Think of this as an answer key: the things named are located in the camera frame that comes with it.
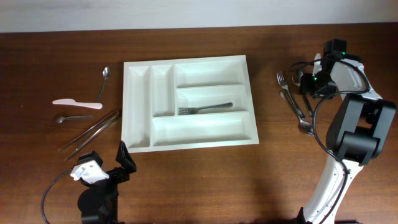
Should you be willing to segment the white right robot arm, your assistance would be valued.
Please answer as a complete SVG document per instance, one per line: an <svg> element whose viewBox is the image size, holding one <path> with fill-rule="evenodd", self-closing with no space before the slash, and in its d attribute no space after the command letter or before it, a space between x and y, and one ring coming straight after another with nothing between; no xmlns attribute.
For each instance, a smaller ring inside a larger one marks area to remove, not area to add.
<svg viewBox="0 0 398 224"><path fill-rule="evenodd" d="M324 44L323 53L310 62L312 73L300 79L300 93L318 98L312 113L326 100L341 96L342 103L322 143L328 154L326 165L310 201L300 209L295 223L335 223L336 213L354 178L369 161L380 155L391 127L396 105L376 93L364 73L359 55L347 52L345 40Z"/></svg>

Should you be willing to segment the large steel spoon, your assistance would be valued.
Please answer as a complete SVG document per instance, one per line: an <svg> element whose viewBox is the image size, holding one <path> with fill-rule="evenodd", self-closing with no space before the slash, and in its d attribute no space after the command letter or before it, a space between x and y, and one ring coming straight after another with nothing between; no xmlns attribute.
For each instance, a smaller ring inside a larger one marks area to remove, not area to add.
<svg viewBox="0 0 398 224"><path fill-rule="evenodd" d="M295 85L297 85L300 88L299 92L301 93L303 102L305 103L305 107L307 109L308 115L309 115L309 117L313 118L313 110L312 110L310 102L307 98L307 94L301 88L301 78L302 77L303 77L303 71L300 69L295 70L294 74L292 75L292 81Z"/></svg>
<svg viewBox="0 0 398 224"><path fill-rule="evenodd" d="M293 104L289 101L288 96L287 96L287 94L285 93L284 90L280 91L280 96L284 99L284 101L288 104L290 109L293 111L294 115L296 115L296 117L298 118L298 129L302 133L304 133L304 134L306 134L308 136L313 136L312 125L299 116L299 114L295 110Z"/></svg>

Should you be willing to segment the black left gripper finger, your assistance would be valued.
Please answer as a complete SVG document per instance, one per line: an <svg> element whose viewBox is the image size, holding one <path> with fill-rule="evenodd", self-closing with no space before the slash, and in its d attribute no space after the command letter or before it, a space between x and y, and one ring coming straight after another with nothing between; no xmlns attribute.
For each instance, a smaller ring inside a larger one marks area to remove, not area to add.
<svg viewBox="0 0 398 224"><path fill-rule="evenodd" d="M121 167L128 173L131 174L137 171L136 163L133 161L130 153L128 152L127 146L124 141L120 141L118 152L116 154L116 162L121 164Z"/></svg>
<svg viewBox="0 0 398 224"><path fill-rule="evenodd" d="M95 161L100 167L103 164L103 160L102 158L100 158L100 155L96 152L96 151L91 151L91 152L87 152L82 154L77 161L77 164L83 164L89 161Z"/></svg>

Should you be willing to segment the long steel tongs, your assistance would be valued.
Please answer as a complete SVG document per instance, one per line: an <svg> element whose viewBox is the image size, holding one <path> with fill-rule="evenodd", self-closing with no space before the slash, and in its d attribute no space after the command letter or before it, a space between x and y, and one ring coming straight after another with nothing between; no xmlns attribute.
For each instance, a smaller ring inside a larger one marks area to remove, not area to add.
<svg viewBox="0 0 398 224"><path fill-rule="evenodd" d="M75 143L85 139L80 145L78 145L69 156L65 158L65 161L69 161L71 158L76 156L84 147L86 147L94 138L99 136L105 129L111 126L115 121L117 121L120 117L120 112L118 110L112 111L109 115L104 117L98 123L87 129L84 133L77 136L75 139L71 140L70 142L66 143L58 152L62 152L67 148L73 146Z"/></svg>

